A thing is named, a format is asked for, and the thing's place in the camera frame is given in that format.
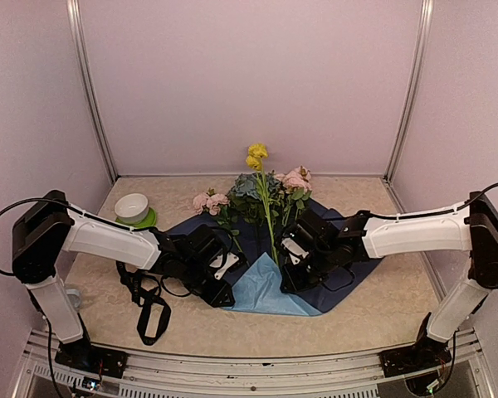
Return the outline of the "blue wrapping paper sheet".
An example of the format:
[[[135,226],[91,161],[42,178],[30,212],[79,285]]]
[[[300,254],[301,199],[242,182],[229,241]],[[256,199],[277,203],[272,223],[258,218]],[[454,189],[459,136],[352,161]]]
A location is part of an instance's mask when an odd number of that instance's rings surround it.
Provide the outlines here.
[[[178,258],[164,266],[164,277],[178,279],[189,294],[213,308],[321,315],[378,265],[362,241],[368,217],[368,211],[343,217],[310,201],[276,232],[279,259],[274,261],[263,228],[194,216],[169,232]]]

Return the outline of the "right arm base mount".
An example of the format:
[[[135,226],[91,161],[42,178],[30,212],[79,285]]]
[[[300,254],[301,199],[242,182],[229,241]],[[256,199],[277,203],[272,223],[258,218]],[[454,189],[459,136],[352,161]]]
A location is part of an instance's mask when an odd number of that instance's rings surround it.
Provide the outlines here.
[[[413,344],[384,350],[379,354],[385,377],[401,376],[452,362],[447,344],[419,347]]]

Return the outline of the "blue fake flower bunch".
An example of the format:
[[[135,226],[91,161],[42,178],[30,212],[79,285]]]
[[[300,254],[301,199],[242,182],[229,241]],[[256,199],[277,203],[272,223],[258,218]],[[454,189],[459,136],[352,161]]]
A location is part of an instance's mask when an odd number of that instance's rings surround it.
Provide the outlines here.
[[[258,191],[259,182],[260,178],[256,172],[240,174],[227,197],[231,209],[245,222],[262,226],[267,224],[267,219],[263,199]],[[266,186],[270,199],[271,224],[275,225],[276,219],[281,214],[281,183],[272,173],[267,173]]]

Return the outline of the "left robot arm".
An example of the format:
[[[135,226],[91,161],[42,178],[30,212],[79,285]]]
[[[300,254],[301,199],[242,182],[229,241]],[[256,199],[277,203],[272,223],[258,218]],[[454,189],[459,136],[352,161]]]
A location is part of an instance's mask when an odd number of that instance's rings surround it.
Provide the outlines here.
[[[171,235],[156,227],[136,228],[94,215],[66,199],[62,191],[17,201],[0,211],[28,206],[12,226],[12,265],[0,274],[19,281],[42,313],[68,357],[84,369],[100,352],[68,297],[56,268],[63,254],[115,263],[121,283],[140,307],[137,333],[145,346],[165,333],[171,308],[161,291],[176,279],[188,295],[212,308],[235,303],[225,276],[245,261],[234,243],[225,243],[217,227],[201,224],[187,234]]]

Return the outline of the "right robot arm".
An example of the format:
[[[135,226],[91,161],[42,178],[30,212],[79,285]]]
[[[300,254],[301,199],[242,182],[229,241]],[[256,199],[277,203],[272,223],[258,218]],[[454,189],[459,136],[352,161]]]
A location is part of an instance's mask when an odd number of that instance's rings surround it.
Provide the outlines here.
[[[317,201],[344,214],[400,209],[380,177],[316,176],[312,183]],[[423,314],[466,268],[464,259],[460,252],[385,259],[334,312],[288,322],[280,340],[284,355],[358,352],[412,341]]]

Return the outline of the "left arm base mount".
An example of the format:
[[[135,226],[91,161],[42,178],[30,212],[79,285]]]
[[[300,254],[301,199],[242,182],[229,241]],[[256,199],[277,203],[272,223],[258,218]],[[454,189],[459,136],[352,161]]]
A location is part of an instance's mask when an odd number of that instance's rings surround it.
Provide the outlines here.
[[[126,352],[98,346],[61,344],[55,355],[55,362],[59,365],[118,379],[123,377],[127,360]]]

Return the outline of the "yellow fake flower stem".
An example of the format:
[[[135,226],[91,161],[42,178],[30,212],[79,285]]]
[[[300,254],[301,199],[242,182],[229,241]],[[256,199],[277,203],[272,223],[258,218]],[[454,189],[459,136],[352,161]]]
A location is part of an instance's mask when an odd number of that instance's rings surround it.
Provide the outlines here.
[[[264,160],[268,158],[268,152],[264,143],[255,143],[248,147],[246,165],[256,173],[256,189],[260,195],[269,231],[271,242],[271,256],[276,265],[279,265],[279,255],[275,246],[275,234],[271,214],[270,194],[266,181],[266,172],[264,169]]]

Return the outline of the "pale pink fake flower stem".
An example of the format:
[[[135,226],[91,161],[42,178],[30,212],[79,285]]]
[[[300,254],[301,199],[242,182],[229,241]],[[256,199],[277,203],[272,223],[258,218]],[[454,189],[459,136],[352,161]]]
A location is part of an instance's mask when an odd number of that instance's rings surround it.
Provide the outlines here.
[[[277,173],[274,178],[280,183],[281,226],[286,227],[306,208],[312,193],[311,174],[299,166],[288,173]]]

